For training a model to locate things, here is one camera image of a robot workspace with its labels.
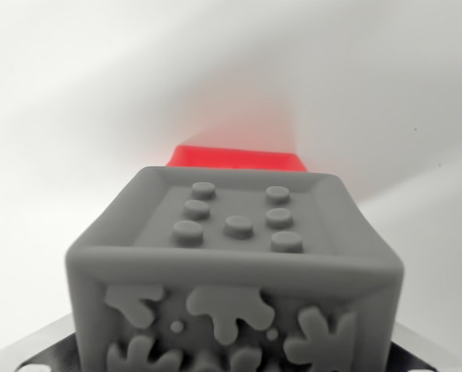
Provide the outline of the black-tipped silver gripper left finger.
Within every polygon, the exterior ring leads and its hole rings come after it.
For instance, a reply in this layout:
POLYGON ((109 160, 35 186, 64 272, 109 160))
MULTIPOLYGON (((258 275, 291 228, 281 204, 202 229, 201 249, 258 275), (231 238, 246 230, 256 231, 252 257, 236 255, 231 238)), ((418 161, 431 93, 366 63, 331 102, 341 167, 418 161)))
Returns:
POLYGON ((52 371, 81 371, 72 314, 0 350, 0 371, 18 371, 31 364, 52 371))

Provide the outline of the black-tipped silver gripper right finger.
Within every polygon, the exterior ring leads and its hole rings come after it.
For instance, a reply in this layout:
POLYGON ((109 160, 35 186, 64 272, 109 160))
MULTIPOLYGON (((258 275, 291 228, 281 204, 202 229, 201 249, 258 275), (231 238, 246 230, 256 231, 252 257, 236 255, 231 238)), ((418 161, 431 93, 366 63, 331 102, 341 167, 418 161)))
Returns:
POLYGON ((462 371, 462 359, 396 322, 386 371, 462 371))

